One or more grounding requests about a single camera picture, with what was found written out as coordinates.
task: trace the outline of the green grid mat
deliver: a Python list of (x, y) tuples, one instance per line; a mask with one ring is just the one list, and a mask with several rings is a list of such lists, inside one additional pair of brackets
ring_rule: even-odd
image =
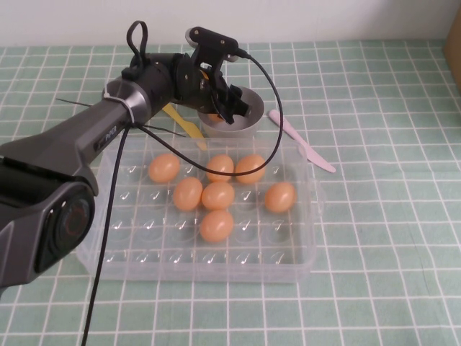
[[(103, 281), (89, 345), (459, 345), (461, 98), (442, 45), (245, 47), (274, 78), (287, 119), (337, 168), (311, 166), (327, 199), (312, 274), (298, 284)], [(55, 97), (97, 102), (105, 76), (130, 59), (125, 46), (0, 48), (0, 143), (83, 110)], [(275, 107), (255, 66), (239, 60), (223, 71)], [(151, 123), (181, 132), (164, 114)], [(276, 132), (264, 119), (257, 136)], [(0, 346), (79, 345), (90, 289), (74, 254), (10, 288)]]

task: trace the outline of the brown egg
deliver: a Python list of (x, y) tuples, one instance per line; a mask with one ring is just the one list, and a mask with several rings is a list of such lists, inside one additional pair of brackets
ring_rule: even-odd
[(226, 239), (233, 230), (233, 217), (225, 210), (214, 210), (200, 224), (200, 235), (205, 241), (218, 243)]
[(200, 203), (202, 183), (194, 177), (188, 177), (179, 182), (173, 192), (173, 203), (179, 210), (191, 211)]
[(296, 202), (296, 189), (289, 182), (273, 184), (266, 192), (264, 204), (273, 213), (283, 213)]
[(214, 123), (221, 123), (224, 121), (224, 119), (222, 119), (218, 114), (209, 114), (208, 117)]
[[(208, 162), (207, 168), (213, 171), (232, 173), (233, 161), (227, 155), (216, 155)], [(231, 179), (231, 176), (213, 173), (207, 173), (207, 177), (211, 182), (228, 182)]]
[(228, 182), (212, 182), (202, 193), (202, 204), (209, 210), (226, 209), (233, 203), (236, 193)]
[[(253, 154), (253, 155), (245, 156), (242, 158), (242, 160), (240, 160), (237, 163), (236, 173), (251, 171), (252, 169), (258, 168), (263, 163), (264, 163), (264, 159), (261, 155)], [(264, 176), (265, 171), (266, 171), (266, 167), (264, 167), (263, 169), (260, 169), (257, 172), (247, 174), (247, 175), (237, 176), (236, 178), (241, 183), (253, 184), (259, 181)]]
[(149, 177), (154, 182), (165, 183), (173, 180), (179, 172), (179, 159), (173, 154), (162, 154), (149, 165)]

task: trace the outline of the stainless steel bowl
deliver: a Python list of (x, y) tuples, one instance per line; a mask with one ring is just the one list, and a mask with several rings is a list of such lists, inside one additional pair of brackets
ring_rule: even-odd
[(246, 117), (234, 115), (234, 123), (229, 125), (224, 120), (213, 120), (212, 116), (198, 112), (203, 130), (209, 137), (251, 138), (258, 130), (257, 125), (264, 114), (264, 102), (253, 90), (240, 86), (241, 99), (251, 106)]

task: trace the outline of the plastic egg tray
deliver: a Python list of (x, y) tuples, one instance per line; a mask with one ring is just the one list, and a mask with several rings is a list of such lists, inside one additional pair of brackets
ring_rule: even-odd
[[(217, 154), (229, 155), (234, 164), (249, 154), (267, 158), (275, 138), (273, 141), (224, 138), (166, 141), (206, 166)], [(99, 195), (95, 219), (76, 250), (92, 275), (97, 268), (119, 143), (112, 142), (102, 154), (97, 172)], [(203, 171), (181, 160), (180, 171), (173, 181), (157, 184), (150, 180), (149, 164), (166, 152), (169, 150), (153, 139), (128, 137), (117, 180), (102, 278), (290, 282), (310, 272), (315, 258), (313, 218), (319, 203), (302, 147), (285, 139), (262, 180), (252, 185), (242, 185), (235, 178), (230, 181), (236, 191), (234, 203), (228, 209), (234, 218), (233, 233), (217, 244), (207, 243), (200, 236), (200, 222), (207, 213), (203, 206), (185, 213), (177, 210), (171, 200), (176, 184), (185, 177), (197, 177), (205, 188), (209, 182)], [(281, 181), (294, 184), (297, 202), (286, 213), (273, 214), (264, 206), (264, 193)]]

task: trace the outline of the pink plastic knife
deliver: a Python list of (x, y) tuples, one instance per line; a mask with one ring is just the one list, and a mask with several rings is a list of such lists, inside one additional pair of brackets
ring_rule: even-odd
[[(277, 126), (280, 126), (280, 113), (278, 110), (271, 110), (269, 112), (269, 117), (274, 123), (277, 124)], [(327, 172), (336, 172), (336, 169), (333, 166), (331, 166), (322, 156), (317, 154), (315, 150), (312, 149), (310, 145), (306, 143), (306, 141), (304, 141), (303, 137), (299, 135), (299, 133), (290, 125), (290, 123), (287, 121), (287, 118), (285, 117), (283, 119), (283, 131), (288, 133), (291, 138), (304, 146), (306, 155), (310, 162), (316, 166), (319, 166), (321, 169), (325, 169)]]

